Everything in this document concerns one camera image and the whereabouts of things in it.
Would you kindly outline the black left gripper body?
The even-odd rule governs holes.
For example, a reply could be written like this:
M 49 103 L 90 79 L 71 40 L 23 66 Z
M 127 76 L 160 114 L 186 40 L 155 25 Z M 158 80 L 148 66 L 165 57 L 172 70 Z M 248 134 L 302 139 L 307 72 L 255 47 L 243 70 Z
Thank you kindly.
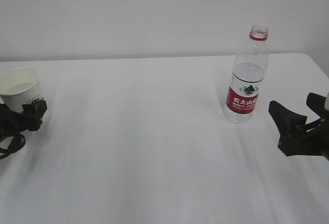
M 25 130 L 37 131 L 42 124 L 42 118 L 27 116 L 12 111 L 6 104 L 1 104 L 1 129 L 11 132 L 23 132 Z

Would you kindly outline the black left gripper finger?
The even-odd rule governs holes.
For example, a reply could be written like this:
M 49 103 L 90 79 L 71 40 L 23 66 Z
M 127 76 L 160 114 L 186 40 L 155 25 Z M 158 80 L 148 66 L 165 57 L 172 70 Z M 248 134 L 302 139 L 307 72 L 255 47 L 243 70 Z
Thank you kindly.
M 42 118 L 47 111 L 47 104 L 45 100 L 33 101 L 31 104 L 22 105 L 22 108 L 24 115 Z

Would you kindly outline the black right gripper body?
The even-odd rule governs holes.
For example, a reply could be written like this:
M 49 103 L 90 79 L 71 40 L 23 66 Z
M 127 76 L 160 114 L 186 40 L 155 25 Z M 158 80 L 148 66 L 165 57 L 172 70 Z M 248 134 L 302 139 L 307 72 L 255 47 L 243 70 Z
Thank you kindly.
M 289 156 L 322 156 L 328 159 L 328 120 L 279 129 L 278 149 Z

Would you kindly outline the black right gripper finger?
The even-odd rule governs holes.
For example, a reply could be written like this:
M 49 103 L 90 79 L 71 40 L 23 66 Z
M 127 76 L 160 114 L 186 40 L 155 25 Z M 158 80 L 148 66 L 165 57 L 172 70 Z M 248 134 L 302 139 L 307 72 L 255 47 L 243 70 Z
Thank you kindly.
M 326 118 L 325 100 L 326 97 L 310 92 L 306 99 L 306 105 L 320 118 Z
M 270 101 L 268 112 L 281 137 L 296 133 L 306 124 L 307 116 L 290 111 L 277 101 Z

